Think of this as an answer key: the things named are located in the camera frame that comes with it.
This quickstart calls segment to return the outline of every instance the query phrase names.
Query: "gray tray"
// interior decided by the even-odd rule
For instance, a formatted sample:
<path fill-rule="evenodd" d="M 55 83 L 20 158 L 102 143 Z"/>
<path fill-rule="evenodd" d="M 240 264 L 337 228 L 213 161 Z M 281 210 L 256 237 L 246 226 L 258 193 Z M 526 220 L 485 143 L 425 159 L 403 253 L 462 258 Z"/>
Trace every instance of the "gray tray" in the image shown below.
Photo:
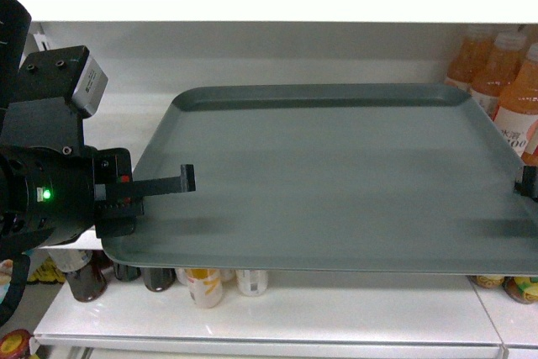
<path fill-rule="evenodd" d="M 179 95 L 134 179 L 197 191 L 145 199 L 140 267 L 538 274 L 519 157 L 464 92 L 441 85 L 207 87 Z"/>

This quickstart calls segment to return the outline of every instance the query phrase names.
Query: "white container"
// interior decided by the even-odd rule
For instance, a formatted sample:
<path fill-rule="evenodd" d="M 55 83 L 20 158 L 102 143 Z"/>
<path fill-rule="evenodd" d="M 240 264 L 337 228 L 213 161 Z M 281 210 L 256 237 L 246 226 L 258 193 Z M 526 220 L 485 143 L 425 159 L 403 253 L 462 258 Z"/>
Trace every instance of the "white container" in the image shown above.
<path fill-rule="evenodd" d="M 237 270 L 237 288 L 245 296 L 260 296 L 267 290 L 269 275 L 267 271 Z"/>
<path fill-rule="evenodd" d="M 235 278 L 235 270 L 233 269 L 221 269 L 220 270 L 220 280 L 222 282 L 229 282 Z"/>
<path fill-rule="evenodd" d="M 218 269 L 187 268 L 188 290 L 194 303 L 203 309 L 216 306 L 223 296 Z"/>
<path fill-rule="evenodd" d="M 176 268 L 176 278 L 181 285 L 188 285 L 188 276 L 185 272 L 185 268 Z"/>

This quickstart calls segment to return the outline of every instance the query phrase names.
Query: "small bottle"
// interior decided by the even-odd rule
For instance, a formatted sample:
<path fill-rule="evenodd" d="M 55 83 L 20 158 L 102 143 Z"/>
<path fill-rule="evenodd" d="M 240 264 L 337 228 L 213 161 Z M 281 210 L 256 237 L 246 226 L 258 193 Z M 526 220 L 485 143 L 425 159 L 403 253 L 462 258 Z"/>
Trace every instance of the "small bottle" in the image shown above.
<path fill-rule="evenodd" d="M 495 112 L 501 90 L 517 76 L 520 51 L 526 41 L 525 34 L 515 31 L 497 35 L 488 64 L 472 80 L 470 93 L 490 117 Z"/>
<path fill-rule="evenodd" d="M 90 302 L 107 288 L 98 262 L 90 250 L 49 250 L 50 258 L 64 273 L 73 297 L 79 302 Z"/>
<path fill-rule="evenodd" d="M 501 92 L 493 122 L 521 156 L 538 125 L 538 43 L 529 48 L 514 82 Z"/>
<path fill-rule="evenodd" d="M 538 301 L 538 277 L 511 277 L 503 286 L 506 293 L 518 303 L 532 304 Z"/>
<path fill-rule="evenodd" d="M 269 275 L 267 271 L 237 270 L 237 288 L 245 296 L 260 296 L 267 290 Z"/>
<path fill-rule="evenodd" d="M 115 262 L 114 276 L 120 282 L 131 282 L 140 277 L 140 268 L 132 267 L 131 265 L 119 264 Z"/>
<path fill-rule="evenodd" d="M 188 290 L 194 303 L 203 309 L 216 306 L 223 296 L 218 269 L 188 268 Z"/>
<path fill-rule="evenodd" d="M 486 66 L 492 44 L 491 25 L 467 26 L 460 52 L 448 67 L 445 84 L 468 91 L 472 79 Z"/>
<path fill-rule="evenodd" d="M 170 268 L 142 268 L 144 285 L 151 292 L 163 292 L 167 290 L 176 279 L 173 269 Z"/>
<path fill-rule="evenodd" d="M 188 286 L 188 277 L 185 268 L 176 268 L 176 278 L 181 285 Z"/>
<path fill-rule="evenodd" d="M 220 280 L 222 282 L 229 282 L 235 278 L 235 271 L 233 269 L 221 269 Z"/>
<path fill-rule="evenodd" d="M 476 275 L 469 278 L 478 286 L 485 289 L 497 288 L 504 282 L 504 277 L 501 275 Z"/>
<path fill-rule="evenodd" d="M 92 258 L 98 263 L 101 271 L 109 269 L 113 265 L 112 260 L 108 258 L 108 256 L 104 253 L 103 250 L 93 250 Z"/>

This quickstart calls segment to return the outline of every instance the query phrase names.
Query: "bottle cap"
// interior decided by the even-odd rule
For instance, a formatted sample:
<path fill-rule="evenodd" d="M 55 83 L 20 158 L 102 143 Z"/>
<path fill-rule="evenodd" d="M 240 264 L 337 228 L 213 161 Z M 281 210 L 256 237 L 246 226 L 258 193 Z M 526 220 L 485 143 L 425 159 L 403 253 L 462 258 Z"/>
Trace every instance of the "bottle cap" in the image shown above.
<path fill-rule="evenodd" d="M 529 50 L 527 51 L 527 59 L 538 62 L 538 42 L 530 46 Z"/>
<path fill-rule="evenodd" d="M 525 46 L 527 36 L 517 31 L 503 31 L 495 39 L 495 47 L 501 50 L 521 50 Z"/>
<path fill-rule="evenodd" d="M 493 26 L 490 24 L 470 24 L 467 26 L 467 38 L 473 41 L 484 41 L 493 37 Z"/>
<path fill-rule="evenodd" d="M 27 330 L 15 330 L 5 335 L 0 341 L 0 358 L 17 359 L 29 350 L 30 333 Z"/>

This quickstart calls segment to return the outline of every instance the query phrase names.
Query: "jar lid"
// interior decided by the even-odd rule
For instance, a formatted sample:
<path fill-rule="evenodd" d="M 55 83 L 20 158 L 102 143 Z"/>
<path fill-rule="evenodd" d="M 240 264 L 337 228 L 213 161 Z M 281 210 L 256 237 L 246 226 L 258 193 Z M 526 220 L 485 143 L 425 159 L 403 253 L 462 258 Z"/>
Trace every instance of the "jar lid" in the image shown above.
<path fill-rule="evenodd" d="M 495 46 L 501 50 L 522 50 L 527 36 L 517 31 L 503 31 L 498 33 Z"/>
<path fill-rule="evenodd" d="M 19 359 L 29 349 L 30 337 L 27 330 L 15 330 L 5 335 L 0 341 L 0 359 Z"/>

